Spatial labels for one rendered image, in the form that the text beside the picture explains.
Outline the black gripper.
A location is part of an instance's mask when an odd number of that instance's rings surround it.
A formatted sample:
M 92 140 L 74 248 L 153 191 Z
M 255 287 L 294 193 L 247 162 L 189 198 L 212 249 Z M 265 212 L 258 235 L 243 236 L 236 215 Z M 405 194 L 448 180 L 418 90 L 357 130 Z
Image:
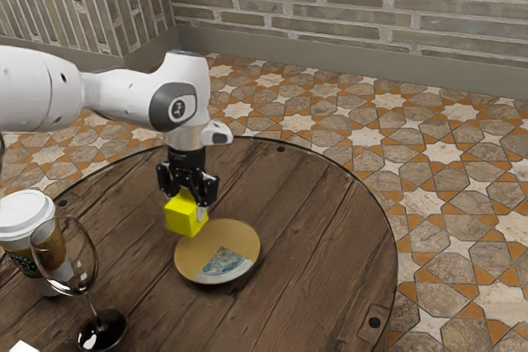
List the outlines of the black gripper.
M 180 151 L 168 148 L 168 160 L 157 166 L 160 190 L 168 197 L 176 196 L 181 188 L 187 189 L 195 202 L 196 221 L 209 219 L 208 206 L 217 199 L 219 177 L 205 172 L 205 148 Z

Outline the yellow block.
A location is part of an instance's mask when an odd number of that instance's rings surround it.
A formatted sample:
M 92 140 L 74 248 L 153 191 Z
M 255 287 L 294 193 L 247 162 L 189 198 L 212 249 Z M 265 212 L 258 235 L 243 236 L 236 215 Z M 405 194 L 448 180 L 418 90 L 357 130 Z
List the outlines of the yellow block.
M 167 229 L 186 237 L 194 237 L 206 222 L 196 221 L 197 203 L 191 192 L 181 189 L 164 206 Z

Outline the tan round plate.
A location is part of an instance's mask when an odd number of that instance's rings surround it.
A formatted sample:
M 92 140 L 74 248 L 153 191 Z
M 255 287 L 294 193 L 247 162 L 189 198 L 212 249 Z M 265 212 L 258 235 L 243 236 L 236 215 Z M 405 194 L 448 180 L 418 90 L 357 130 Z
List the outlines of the tan round plate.
M 256 231 L 230 219 L 210 220 L 194 237 L 181 237 L 174 263 L 186 279 L 198 284 L 223 284 L 245 275 L 261 250 Z

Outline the clear wine glass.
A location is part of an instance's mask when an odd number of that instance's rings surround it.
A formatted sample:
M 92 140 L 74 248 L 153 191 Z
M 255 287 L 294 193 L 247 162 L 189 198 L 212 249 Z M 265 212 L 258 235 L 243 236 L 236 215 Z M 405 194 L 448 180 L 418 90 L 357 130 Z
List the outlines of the clear wine glass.
M 74 217 L 55 216 L 36 227 L 30 244 L 41 274 L 53 289 L 87 300 L 92 317 L 79 329 L 79 349 L 104 352 L 117 345 L 125 334 L 127 319 L 115 309 L 96 310 L 88 294 L 97 277 L 98 256 L 85 227 Z

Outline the paper coffee cup white lid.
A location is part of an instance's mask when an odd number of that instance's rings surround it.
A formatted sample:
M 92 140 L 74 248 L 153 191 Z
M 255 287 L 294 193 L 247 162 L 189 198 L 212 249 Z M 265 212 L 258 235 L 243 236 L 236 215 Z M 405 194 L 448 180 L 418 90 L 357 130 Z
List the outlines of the paper coffee cup white lid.
M 0 246 L 46 297 L 59 296 L 60 292 L 42 276 L 39 262 L 55 279 L 68 280 L 73 276 L 54 214 L 54 202 L 38 190 L 20 190 L 0 199 Z

